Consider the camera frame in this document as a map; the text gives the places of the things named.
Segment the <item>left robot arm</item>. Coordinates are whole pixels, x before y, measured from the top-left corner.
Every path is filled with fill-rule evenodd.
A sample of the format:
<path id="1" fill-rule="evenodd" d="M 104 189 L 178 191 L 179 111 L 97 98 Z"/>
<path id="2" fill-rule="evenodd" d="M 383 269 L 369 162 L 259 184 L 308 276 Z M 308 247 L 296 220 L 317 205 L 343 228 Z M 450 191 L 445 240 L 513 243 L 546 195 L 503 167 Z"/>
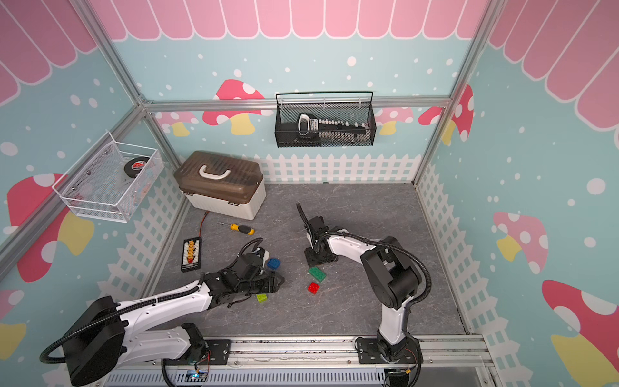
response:
<path id="1" fill-rule="evenodd" d="M 39 360 L 65 364 L 73 386 L 89 385 L 118 367 L 147 361 L 197 368 L 214 354 L 199 328 L 191 322 L 168 329 L 160 326 L 189 314 L 230 307 L 256 294 L 276 293 L 285 279 L 266 269 L 268 258 L 265 249 L 257 248 L 175 290 L 122 302 L 100 298 L 40 353 Z"/>

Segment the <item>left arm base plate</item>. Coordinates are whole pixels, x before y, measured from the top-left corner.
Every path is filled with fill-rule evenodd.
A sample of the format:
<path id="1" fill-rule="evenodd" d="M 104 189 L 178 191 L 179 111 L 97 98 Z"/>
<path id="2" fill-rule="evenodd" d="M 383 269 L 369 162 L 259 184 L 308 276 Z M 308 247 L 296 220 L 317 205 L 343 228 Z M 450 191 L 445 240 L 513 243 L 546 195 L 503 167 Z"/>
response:
<path id="1" fill-rule="evenodd" d="M 230 353 L 231 340 L 198 340 L 191 343 L 189 349 L 175 362 L 199 369 L 208 365 L 227 365 Z"/>

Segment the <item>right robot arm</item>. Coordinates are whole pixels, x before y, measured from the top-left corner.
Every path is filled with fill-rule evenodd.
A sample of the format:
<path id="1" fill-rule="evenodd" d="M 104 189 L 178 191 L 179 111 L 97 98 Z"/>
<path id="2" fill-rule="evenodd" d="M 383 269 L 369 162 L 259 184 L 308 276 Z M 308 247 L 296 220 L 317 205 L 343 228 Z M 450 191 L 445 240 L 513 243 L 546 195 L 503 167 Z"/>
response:
<path id="1" fill-rule="evenodd" d="M 304 212 L 300 216 L 310 242 L 305 250 L 308 266 L 335 262 L 340 257 L 361 264 L 382 304 L 377 338 L 356 341 L 359 360 L 422 364 L 420 343 L 409 333 L 408 316 L 411 306 L 425 300 L 432 288 L 425 264 L 391 236 L 371 240 L 343 228 L 327 227 L 321 216 L 308 219 Z"/>

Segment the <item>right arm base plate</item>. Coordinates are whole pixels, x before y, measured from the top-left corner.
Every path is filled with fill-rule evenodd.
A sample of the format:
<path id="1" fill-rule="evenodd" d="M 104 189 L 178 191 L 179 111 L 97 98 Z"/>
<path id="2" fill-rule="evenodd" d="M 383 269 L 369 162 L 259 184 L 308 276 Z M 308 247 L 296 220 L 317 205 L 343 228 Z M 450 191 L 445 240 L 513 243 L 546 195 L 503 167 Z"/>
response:
<path id="1" fill-rule="evenodd" d="M 423 363 L 420 342 L 414 337 L 405 337 L 400 343 L 390 344 L 382 338 L 358 337 L 355 350 L 360 364 L 405 364 Z"/>

